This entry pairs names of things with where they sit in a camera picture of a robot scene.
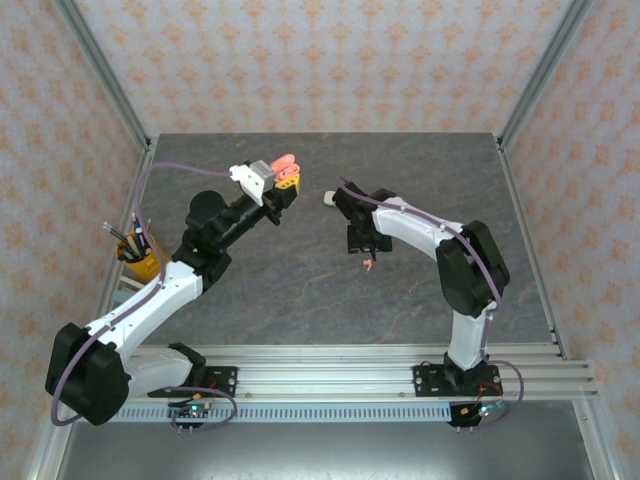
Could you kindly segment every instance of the black mounting bracket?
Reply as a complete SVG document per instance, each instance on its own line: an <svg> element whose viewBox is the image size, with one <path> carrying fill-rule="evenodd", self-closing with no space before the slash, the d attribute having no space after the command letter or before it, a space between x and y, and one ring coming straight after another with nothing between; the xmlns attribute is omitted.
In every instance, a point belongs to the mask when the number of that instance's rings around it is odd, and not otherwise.
<svg viewBox="0 0 640 480"><path fill-rule="evenodd" d="M442 365L413 367L413 386L416 397L479 397L483 385L495 385L502 391L500 370L495 365L480 362L470 370L462 370L445 353ZM493 389L483 396L495 396Z"/></svg>

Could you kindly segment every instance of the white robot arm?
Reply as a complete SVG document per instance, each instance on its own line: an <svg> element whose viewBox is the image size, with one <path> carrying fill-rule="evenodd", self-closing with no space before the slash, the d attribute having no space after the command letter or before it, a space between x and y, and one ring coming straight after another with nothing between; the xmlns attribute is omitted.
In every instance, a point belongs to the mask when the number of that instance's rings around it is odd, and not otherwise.
<svg viewBox="0 0 640 480"><path fill-rule="evenodd" d="M453 308L453 332L443 368L431 368L433 375L419 391L474 395L487 378L496 383L497 367L487 365L484 352L485 320L496 299L477 262L457 238L472 245L502 295L510 276L487 226L478 221L449 222L412 207L393 192L380 189L367 195L352 182L327 192L325 204L337 206L350 222L349 253L368 252L375 260L376 252L391 251L395 237L437 262L443 295Z"/></svg>
<svg viewBox="0 0 640 480"><path fill-rule="evenodd" d="M61 387L60 400L90 423L105 423L128 398L167 386L204 386L204 357L182 344L172 344L156 355L131 356L167 318L220 279L231 263L229 246L264 217L279 225L282 210L298 195L300 168L293 155L271 166L259 161L230 171L242 195L229 205L215 191L192 199L182 244L166 265L160 288L160 277L156 277L104 317L85 328L69 323L56 335L45 383L51 395L80 348L104 330ZM152 290L156 293L149 299ZM134 305L139 305L137 310L112 324Z"/></svg>

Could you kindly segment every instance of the purple cable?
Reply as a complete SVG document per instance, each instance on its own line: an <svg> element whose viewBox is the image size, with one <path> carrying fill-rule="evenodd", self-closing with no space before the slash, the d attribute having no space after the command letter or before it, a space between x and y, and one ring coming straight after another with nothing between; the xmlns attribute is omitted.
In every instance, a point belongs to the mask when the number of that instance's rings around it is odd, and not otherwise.
<svg viewBox="0 0 640 480"><path fill-rule="evenodd" d="M167 273L167 268L164 263L164 259L162 258L162 255L158 250L158 247L156 246L156 244L153 242L153 239L151 238L151 234L149 234L149 232L147 231L147 225L146 225L146 222L144 222L143 220L142 209L140 208L140 201L142 196L142 185L144 184L144 180L147 178L147 176L149 176L149 173L159 168L174 168L177 170L186 170L188 172L199 173L201 175L207 175L210 177L230 177L231 176L231 172L214 172L210 170L204 170L202 168L190 167L188 165L181 165L179 163L170 163L170 162L151 165L147 167L142 173L140 173L140 176L136 180L136 186L133 193L134 210L136 212L138 219L140 220L140 226L142 227L142 234L144 235L144 238L147 241L147 244L151 247L151 250L155 254L156 258L158 259L158 262L160 263L160 278L147 296L145 296L138 303L132 305L127 310L125 310L120 315L118 315L113 320L111 320L109 325L103 326L100 330L98 330L96 333L91 335L91 337L89 337L89 339L84 344L82 344L82 346L78 349L76 354L71 358L71 361L69 361L69 363L67 364L67 367L62 372L62 375L60 376L60 380L58 380L58 384L56 385L56 389L53 392L53 400L51 402L51 422L57 427L64 427L66 425L69 425L75 422L80 418L80 415L75 415L66 420L60 420L58 418L58 408L60 406L60 396L62 395L62 390L64 389L64 386L67 383L67 380L69 380L69 376L71 375L71 372L73 371L75 366L78 364L82 356L87 352L87 350L91 347L91 345L93 345L102 335L105 334L105 332L107 332L110 328L115 327L117 324L119 324L121 321L123 321L133 312L141 308L143 305L149 303L149 301L162 288L164 277Z"/></svg>
<svg viewBox="0 0 640 480"><path fill-rule="evenodd" d="M487 284L489 285L489 289L491 290L491 294L493 295L493 298L496 300L496 308L493 308L491 310L487 310L487 316L485 317L485 323L484 323L484 331L482 332L482 340L480 343L480 352L482 355L482 359L491 364L491 365L506 365L509 368L513 369L514 372L516 372L516 375L518 376L518 381L520 383L520 392L518 394L518 398L516 399L516 403L514 404L513 408L505 415L503 415L502 417L500 417L498 420L495 420L487 425L482 425L479 427L476 427L477 430L481 430L484 428L489 428L492 425L502 421L504 418L507 418L512 412L513 410L515 410L515 408L520 405L520 403L522 402L522 397L524 396L524 379L522 378L522 374L520 373L520 370L518 370L518 368L512 364L511 362L508 362L506 360L489 360L489 358L487 357L486 354L486 349L487 349L487 342L489 340L489 325L491 324L491 321L489 319L489 317L491 315L493 315L494 313L498 312L499 310L501 310L503 308L503 302L502 302L502 296L500 295L500 292L498 292L498 287L496 287L495 282L493 281L493 278L491 278L491 274L489 273L489 270L487 269L486 265L484 264L484 262L482 261L482 259L480 258L480 255L478 255L478 252L476 252L476 250L471 246L471 244L469 243L469 241L464 238L460 233L456 232L453 228L443 224L442 222L440 222L436 217L429 215L426 212L423 212L421 210L416 210L414 208L403 208L399 205L394 205L392 203L386 203L386 202L380 202L378 200L374 200L372 198L369 197L365 197L364 195L360 195L357 194L356 192L349 190L346 186L346 180L342 177L340 177L340 181L342 182L342 184L340 185L340 188L347 193L348 195L351 195L354 198L357 198L358 200L362 200L363 202L368 202L371 203L373 205L377 205L379 207L384 207L384 208L388 208L390 210L395 210L398 212L406 212L408 214L411 215L415 215L416 217L420 217L424 220L426 220L427 222L429 222L430 224L434 225L435 227L440 228L441 226L444 227L444 230L447 233L450 233L451 235L453 235L469 252L469 254L473 257L473 259L476 261L476 264L478 265L478 267L480 268L480 271L482 272L482 275L484 276L485 280L487 281Z"/></svg>
<svg viewBox="0 0 640 480"><path fill-rule="evenodd" d="M211 424L207 425L206 427L203 426L203 427L199 427L197 429L192 429L192 430L190 430L191 433L206 432L207 430L213 430L214 428L222 427L223 425L226 425L231 420L233 420L233 418L238 414L238 404L236 403L236 401L234 400L234 398L231 395L229 395L228 393L223 392L222 390L217 390L217 389L214 389L214 388L201 388L201 387L165 387L164 389L165 390L176 390L176 391L182 391L182 392L211 393L212 395L217 395L219 397L226 398L227 400L229 400L231 402L231 406L233 407L233 411L229 414L229 416L227 418L225 418L224 420L220 420L219 422L211 423ZM184 407L181 407L178 410L176 410L175 412L173 412L173 415L171 416L171 426L173 428L178 429L178 431L180 430L181 426L176 423L176 418L181 413L186 412L189 408L190 408L190 405L185 405Z"/></svg>

